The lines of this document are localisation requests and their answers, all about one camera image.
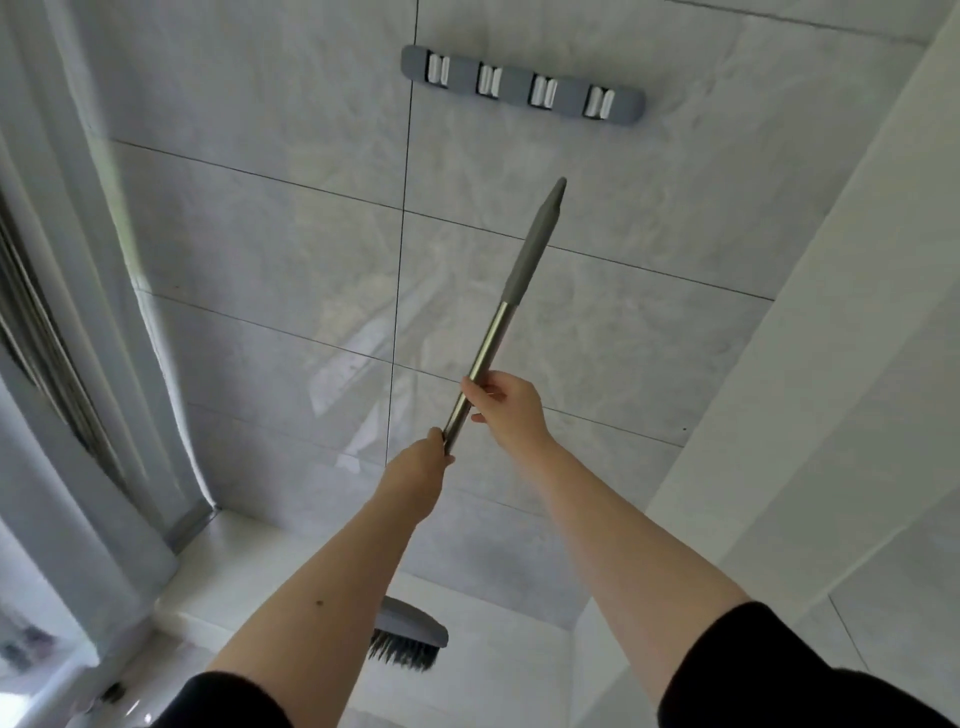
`person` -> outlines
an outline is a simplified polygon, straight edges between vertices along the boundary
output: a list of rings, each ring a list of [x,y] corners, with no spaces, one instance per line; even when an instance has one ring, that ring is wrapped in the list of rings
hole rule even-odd
[[[829,667],[769,608],[561,447],[533,384],[490,372],[484,387],[468,379],[461,387],[473,421],[486,424],[540,495],[660,725],[952,725],[873,676]],[[380,601],[452,462],[437,428],[401,452],[356,516],[154,726],[336,726]]]

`black bristles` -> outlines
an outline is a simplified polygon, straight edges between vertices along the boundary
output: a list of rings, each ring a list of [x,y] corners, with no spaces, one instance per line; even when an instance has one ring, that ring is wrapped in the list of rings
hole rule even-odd
[[[382,629],[374,629],[367,658],[375,658],[385,663],[423,672],[433,667],[437,662],[438,654],[440,654],[440,648],[432,644],[399,637]]]

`gray brush head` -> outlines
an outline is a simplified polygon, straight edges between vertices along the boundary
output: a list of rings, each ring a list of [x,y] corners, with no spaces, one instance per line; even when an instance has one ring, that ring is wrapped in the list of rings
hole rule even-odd
[[[433,667],[448,640],[446,627],[430,615],[404,601],[384,596],[367,656],[423,671]]]

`gray handle grip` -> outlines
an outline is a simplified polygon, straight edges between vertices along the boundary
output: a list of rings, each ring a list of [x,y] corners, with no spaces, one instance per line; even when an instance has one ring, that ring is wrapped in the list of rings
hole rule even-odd
[[[547,196],[544,203],[537,211],[537,217],[534,218],[533,225],[527,233],[526,240],[523,241],[523,247],[520,254],[516,257],[514,269],[507,278],[506,285],[503,286],[503,294],[500,301],[503,303],[512,303],[514,306],[520,305],[523,294],[527,292],[527,286],[537,270],[543,251],[546,250],[547,243],[550,242],[550,235],[553,229],[557,227],[557,220],[560,218],[560,203],[564,199],[564,190],[566,189],[566,177],[561,177],[553,185],[553,189]]]

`black shirt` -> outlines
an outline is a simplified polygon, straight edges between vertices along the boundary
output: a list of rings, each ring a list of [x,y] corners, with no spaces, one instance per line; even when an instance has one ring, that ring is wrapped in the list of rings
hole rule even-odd
[[[434,669],[443,669],[443,662]],[[663,728],[953,726],[872,675],[830,667],[756,602],[730,610],[690,648],[660,702],[658,719]],[[292,728],[267,693],[225,672],[191,678],[154,723],[219,725]]]

